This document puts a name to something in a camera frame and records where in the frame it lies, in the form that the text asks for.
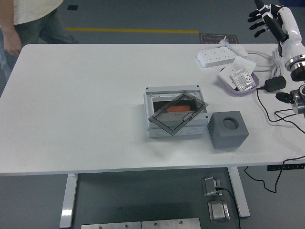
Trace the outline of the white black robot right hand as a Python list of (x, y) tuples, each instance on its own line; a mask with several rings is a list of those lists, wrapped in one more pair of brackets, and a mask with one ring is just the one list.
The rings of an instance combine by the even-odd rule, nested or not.
[(249, 14), (248, 22), (252, 22), (250, 30), (256, 30), (254, 37), (270, 31), (278, 42), (278, 50), (285, 62), (295, 62), (305, 58), (305, 47), (302, 44), (296, 20), (291, 10), (283, 5), (266, 5), (256, 0), (257, 9)]

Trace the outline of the person's right hand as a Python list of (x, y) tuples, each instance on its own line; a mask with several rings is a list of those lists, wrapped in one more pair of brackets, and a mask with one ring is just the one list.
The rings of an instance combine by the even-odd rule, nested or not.
[(4, 50), (10, 55), (18, 57), (21, 50), (21, 40), (18, 33), (13, 28), (12, 30), (2, 30), (4, 39)]

